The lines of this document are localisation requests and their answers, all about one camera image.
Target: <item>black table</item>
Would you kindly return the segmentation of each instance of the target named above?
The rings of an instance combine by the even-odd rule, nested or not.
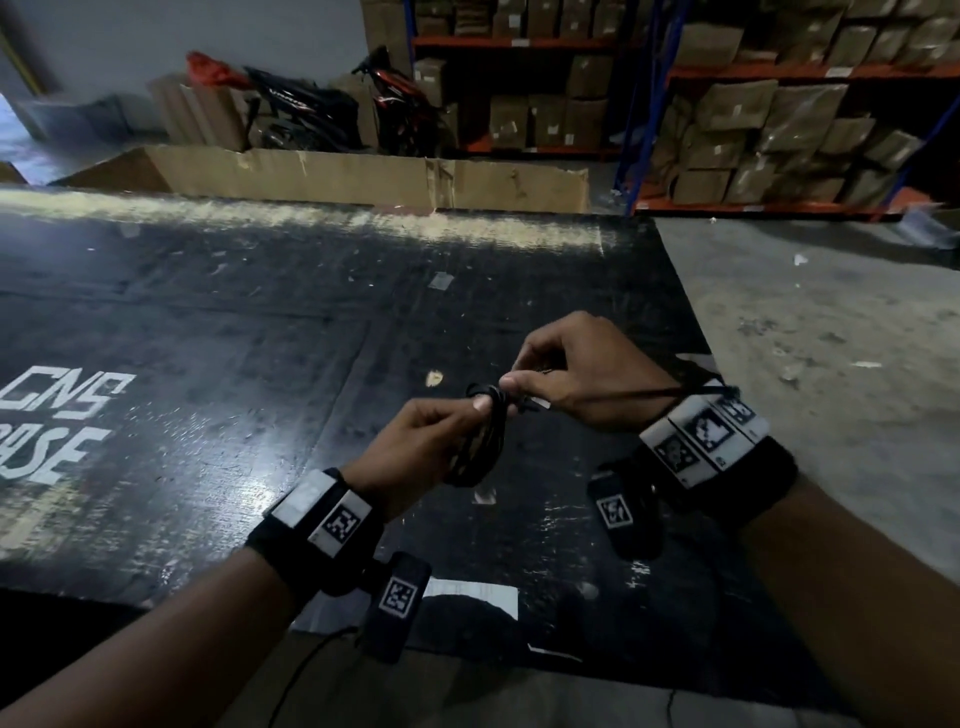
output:
[[[407,399],[496,382],[528,331],[571,310],[608,316],[664,362],[708,353],[650,221],[318,210],[312,225],[137,226],[0,207],[0,382],[50,368],[0,398],[19,437],[37,425],[0,466],[11,603],[151,607],[242,544],[301,474],[357,455]],[[445,290],[430,287],[438,272],[454,277]],[[433,370],[444,378],[428,388]],[[93,396],[76,394],[97,373]],[[585,486],[634,442],[524,415],[490,476],[494,504],[442,487],[392,523],[382,553],[518,590],[517,619],[484,601],[425,599],[410,645],[834,707],[709,523],[671,519],[656,562],[614,557]],[[363,606],[320,597],[297,627],[327,632]]]

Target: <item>forearm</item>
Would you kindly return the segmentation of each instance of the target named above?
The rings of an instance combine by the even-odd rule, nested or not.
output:
[[[804,478],[740,541],[868,724],[960,724],[960,588]]]
[[[0,713],[0,728],[212,724],[294,616],[243,548]]]

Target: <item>gray floor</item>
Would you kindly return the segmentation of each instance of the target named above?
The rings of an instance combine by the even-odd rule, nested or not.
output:
[[[0,108],[0,158],[29,182],[107,155],[38,144]],[[597,211],[619,212],[608,195],[612,167],[590,169]],[[958,274],[909,262],[883,226],[681,218],[658,225],[725,376],[829,492],[960,581],[960,450],[952,447],[960,440]],[[222,728],[265,725],[313,643],[291,635],[278,647]],[[666,700],[660,690],[431,655],[408,653],[386,668],[342,642],[311,664],[277,725],[659,728]],[[686,693],[673,715],[678,728],[848,724]]]

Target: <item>white lettering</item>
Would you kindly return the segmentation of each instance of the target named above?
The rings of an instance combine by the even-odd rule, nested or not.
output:
[[[81,369],[71,369],[66,373],[60,380],[54,382],[50,389],[44,392],[42,395],[37,397],[35,400],[30,402],[24,409],[27,412],[33,412],[44,402],[49,400],[54,395],[57,397],[54,399],[53,404],[50,405],[52,409],[59,409],[67,404],[74,397],[79,395],[87,387],[93,386],[93,383],[100,377],[103,372],[97,372],[95,375],[90,376],[87,380],[81,384],[79,387],[74,386],[77,383],[77,379],[80,378]]]
[[[59,427],[57,430],[51,430],[51,432],[56,432],[62,430],[63,434],[67,433],[67,430],[63,427]],[[84,450],[78,450],[77,445],[83,443],[87,440],[96,440],[101,442],[105,437],[110,434],[110,430],[101,429],[100,427],[84,427],[80,432],[71,437],[62,448],[57,450],[53,455],[50,456],[50,459],[47,460],[43,465],[41,465],[36,472],[30,476],[30,479],[34,483],[44,483],[45,485],[54,485],[63,473],[56,473],[54,468],[60,463],[79,463],[86,452]]]
[[[23,382],[25,382],[31,376],[45,375],[45,376],[52,376],[54,379],[59,379],[69,371],[70,371],[69,369],[64,369],[63,367],[37,367],[37,366],[31,367],[22,375],[14,379],[6,387],[4,387],[3,389],[0,389],[0,409],[13,409],[13,410],[23,409],[28,404],[30,404],[30,402],[36,399],[36,396],[37,396],[36,392],[30,392],[24,395],[23,399],[21,400],[5,400],[4,399],[6,395],[8,395],[10,392],[12,392],[21,384],[23,384]]]
[[[93,417],[101,409],[104,408],[104,405],[110,401],[110,397],[104,395],[94,394],[98,389],[107,384],[108,382],[116,382],[116,386],[110,391],[112,395],[118,395],[124,391],[126,386],[130,384],[136,375],[125,375],[120,374],[119,372],[104,372],[100,378],[94,381],[85,392],[80,394],[77,397],[77,403],[90,404],[90,408],[86,410],[61,410],[56,415],[55,419],[58,420],[85,420],[88,417]]]
[[[0,465],[10,460],[16,452],[30,442],[43,429],[43,425],[21,425],[0,445]]]
[[[70,430],[68,430],[66,427],[54,427],[53,429],[48,429],[46,432],[36,438],[36,445],[34,445],[34,456],[30,458],[30,462],[19,468],[8,468],[6,465],[0,465],[0,477],[14,480],[15,478],[29,475],[39,467],[40,463],[42,463],[43,459],[47,456],[47,450],[50,448],[50,443],[53,440],[60,440],[69,434]]]

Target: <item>white wall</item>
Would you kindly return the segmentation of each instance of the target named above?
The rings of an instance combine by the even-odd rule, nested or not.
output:
[[[367,53],[358,0],[0,0],[18,48],[52,91],[121,95],[160,129],[147,81],[189,51],[323,83]]]

